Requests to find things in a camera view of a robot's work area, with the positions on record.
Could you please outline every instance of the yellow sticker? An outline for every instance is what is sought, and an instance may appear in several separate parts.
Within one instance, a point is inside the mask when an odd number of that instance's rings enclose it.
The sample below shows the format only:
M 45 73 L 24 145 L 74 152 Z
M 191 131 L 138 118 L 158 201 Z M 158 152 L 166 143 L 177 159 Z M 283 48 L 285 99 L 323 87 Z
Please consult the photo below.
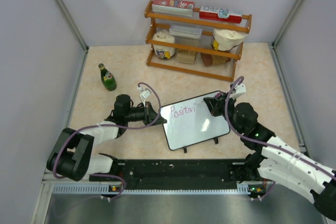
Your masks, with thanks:
M 218 50 L 218 46 L 219 46 L 219 44 L 218 44 L 217 40 L 214 39 L 214 49 L 216 51 Z
M 164 52 L 164 56 L 165 56 L 167 59 L 170 59 L 170 53 L 169 53 L 169 52 Z

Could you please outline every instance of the white board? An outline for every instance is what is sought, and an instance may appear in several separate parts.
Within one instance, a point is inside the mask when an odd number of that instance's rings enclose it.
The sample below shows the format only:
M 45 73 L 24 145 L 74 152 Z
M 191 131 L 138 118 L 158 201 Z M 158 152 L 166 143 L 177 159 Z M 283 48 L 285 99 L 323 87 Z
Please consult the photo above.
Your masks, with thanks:
M 184 148 L 230 132 L 224 117 L 212 116 L 203 102 L 204 97 L 214 97 L 219 92 L 204 94 L 161 108 L 161 116 L 167 120 L 167 123 L 163 124 L 163 130 L 170 150 Z

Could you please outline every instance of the green soda bottle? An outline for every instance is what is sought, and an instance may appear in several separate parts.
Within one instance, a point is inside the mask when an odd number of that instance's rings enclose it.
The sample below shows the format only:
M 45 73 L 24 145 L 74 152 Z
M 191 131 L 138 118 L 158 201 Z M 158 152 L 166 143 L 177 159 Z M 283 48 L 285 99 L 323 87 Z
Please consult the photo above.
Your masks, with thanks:
M 105 68 L 103 63 L 99 64 L 98 67 L 100 69 L 101 82 L 104 87 L 109 91 L 115 90 L 117 88 L 117 82 L 115 81 L 114 76 Z

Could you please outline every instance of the wooden rack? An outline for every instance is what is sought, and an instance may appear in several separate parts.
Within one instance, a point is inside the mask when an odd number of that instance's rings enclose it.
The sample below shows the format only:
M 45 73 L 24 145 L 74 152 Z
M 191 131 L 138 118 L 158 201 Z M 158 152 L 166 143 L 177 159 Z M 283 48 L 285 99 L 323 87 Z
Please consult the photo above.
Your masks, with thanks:
M 252 21 L 252 15 L 243 15 L 243 19 L 246 19 L 246 26 L 235 26 L 235 25 L 230 25 L 227 23 L 217 23 L 217 22 L 212 22 L 212 21 L 207 21 L 204 19 L 193 19 L 193 18 L 187 18 L 187 17 L 180 17 L 180 16 L 173 16 L 173 15 L 167 15 L 167 14 L 161 14 L 161 13 L 155 13 L 152 10 L 152 3 L 153 1 L 150 0 L 146 10 L 145 10 L 145 17 L 146 18 L 151 18 L 151 26 L 150 29 L 147 33 L 146 36 L 146 43 L 147 44 L 152 44 L 151 51 L 149 53 L 149 56 L 147 58 L 147 65 L 148 66 L 153 66 L 153 67 L 158 67 L 158 68 L 163 68 L 163 69 L 170 69 L 170 70 L 175 70 L 175 71 L 180 71 L 184 73 L 191 73 L 191 74 L 196 74 L 199 76 L 205 76 L 205 77 L 210 77 L 214 79 L 219 79 L 219 80 L 225 80 L 225 81 L 233 81 L 235 77 L 235 70 L 236 70 L 236 65 L 237 61 L 241 59 L 242 52 L 243 52 L 243 43 L 240 44 L 239 50 L 235 54 L 231 54 L 230 52 L 223 52 L 223 51 L 216 51 L 214 49 L 208 49 L 208 48 L 202 48 L 202 47 L 193 47 L 193 46 L 188 46 L 188 45 L 182 45 L 182 44 L 176 44 L 176 43 L 168 43 L 168 42 L 162 42 L 162 41 L 156 41 L 153 40 L 153 35 L 156 33 L 157 28 L 163 28 L 163 29 L 169 29 L 170 25 L 168 24 L 160 24 L 157 23 L 155 19 L 165 19 L 165 20 L 170 20 L 173 22 L 182 22 L 182 23 L 188 23 L 188 24 L 194 24 L 194 25 L 201 25 L 201 26 L 208 26 L 208 27 L 213 27 L 213 28 L 220 28 L 220 29 L 228 29 L 228 30 L 234 30 L 234 31 L 243 31 L 245 33 L 250 32 L 250 27 L 251 27 L 251 21 Z M 199 12 L 199 8 L 194 8 L 194 12 Z M 212 32 L 210 31 L 203 31 L 202 35 L 205 36 L 212 36 Z M 154 53 L 153 45 L 160 45 L 160 46 L 166 46 L 166 47 L 173 47 L 173 48 L 178 48 L 178 49 L 186 49 L 186 50 L 191 50 L 191 51 L 196 51 L 196 52 L 202 52 L 210 55 L 218 55 L 218 56 L 223 56 L 227 58 L 232 58 L 233 59 L 233 67 L 232 67 L 232 72 L 230 76 L 223 76 L 219 74 L 213 74 L 213 73 L 207 73 L 207 72 L 202 72 L 202 71 L 196 71 L 196 70 L 191 70 L 188 68 L 180 68 L 180 67 L 175 67 L 175 66 L 169 66 L 161 63 L 156 63 L 152 62 L 152 58 Z

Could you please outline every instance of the red and white box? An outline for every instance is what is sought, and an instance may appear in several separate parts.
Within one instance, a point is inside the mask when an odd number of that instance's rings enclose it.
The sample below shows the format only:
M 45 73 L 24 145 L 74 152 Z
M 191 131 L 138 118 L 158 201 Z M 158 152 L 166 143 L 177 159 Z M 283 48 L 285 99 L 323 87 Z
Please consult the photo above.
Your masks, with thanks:
M 195 2 L 185 0 L 153 0 L 152 9 L 158 13 L 173 15 L 193 16 Z
M 243 13 L 238 11 L 232 11 L 228 9 L 210 7 L 210 6 L 201 6 L 200 18 L 211 19 L 216 21 L 225 21 L 230 23 L 239 24 L 243 18 Z

